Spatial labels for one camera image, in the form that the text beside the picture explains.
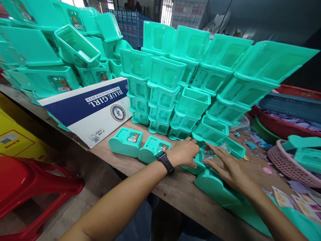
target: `hand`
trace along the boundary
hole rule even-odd
[[[215,147],[207,142],[205,144],[221,159],[224,168],[221,168],[216,163],[209,160],[203,160],[203,163],[212,167],[230,186],[244,195],[250,194],[254,192],[255,189],[259,188],[259,186],[251,180],[249,175],[242,171],[238,164],[238,160],[235,157],[228,154],[220,147]]]
[[[200,147],[196,145],[196,142],[196,140],[188,137],[183,141],[177,142],[173,148],[165,151],[173,167],[186,166],[197,168],[193,157],[200,151]]]

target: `right hand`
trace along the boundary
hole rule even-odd
[[[249,175],[242,171],[238,164],[238,160],[235,157],[228,154],[220,147],[215,147],[207,142],[205,144],[221,159],[224,168],[221,168],[216,163],[209,160],[203,160],[203,163],[213,168],[231,187],[243,194],[258,187],[258,185],[251,180]]]

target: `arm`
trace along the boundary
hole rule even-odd
[[[193,156],[199,150],[196,140],[188,137],[166,150],[166,154],[173,167],[196,168]],[[115,240],[166,174],[165,166],[159,161],[147,165],[103,196],[60,241]]]
[[[229,185],[242,193],[258,212],[275,240],[292,241],[308,239],[282,213],[273,201],[241,170],[238,160],[220,147],[206,143],[221,159],[224,168],[212,161],[203,162],[212,167]]]

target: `left hand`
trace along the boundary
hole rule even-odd
[[[178,142],[173,148],[166,150],[167,158],[173,167],[186,166],[197,168],[193,157],[200,151],[195,139],[188,137]]]

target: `pink plastic basket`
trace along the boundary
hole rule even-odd
[[[298,181],[308,187],[321,188],[321,180],[293,160],[283,149],[281,145],[283,142],[286,141],[277,140],[277,144],[267,152],[273,164],[291,180]]]

